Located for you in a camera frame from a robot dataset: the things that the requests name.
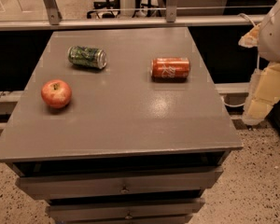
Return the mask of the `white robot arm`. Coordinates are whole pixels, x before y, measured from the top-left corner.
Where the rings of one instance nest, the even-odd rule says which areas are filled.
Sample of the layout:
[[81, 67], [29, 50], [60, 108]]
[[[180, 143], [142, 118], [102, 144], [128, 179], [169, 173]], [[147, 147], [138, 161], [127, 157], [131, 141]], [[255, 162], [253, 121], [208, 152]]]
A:
[[258, 57], [268, 61], [255, 69], [245, 99], [242, 121], [247, 125], [262, 122], [280, 101], [280, 0], [262, 22], [255, 25], [238, 42], [241, 47], [258, 49]]

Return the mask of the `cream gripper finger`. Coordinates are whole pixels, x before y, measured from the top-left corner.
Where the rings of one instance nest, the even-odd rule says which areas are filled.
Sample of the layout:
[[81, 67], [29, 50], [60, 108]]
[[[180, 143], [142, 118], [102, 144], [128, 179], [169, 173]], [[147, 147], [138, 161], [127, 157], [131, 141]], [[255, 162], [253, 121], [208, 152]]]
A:
[[265, 120], [267, 115], [271, 112], [273, 107], [262, 101], [251, 100], [244, 105], [244, 113], [242, 121], [246, 125], [258, 125]]
[[261, 77], [261, 71], [259, 69], [255, 69], [254, 73], [252, 74], [251, 78], [250, 78], [250, 82], [249, 82], [249, 86], [248, 86], [248, 95], [245, 99], [245, 105], [244, 105], [244, 112], [248, 111], [248, 108], [251, 105], [253, 96], [254, 96], [254, 92], [259, 84], [259, 80]]

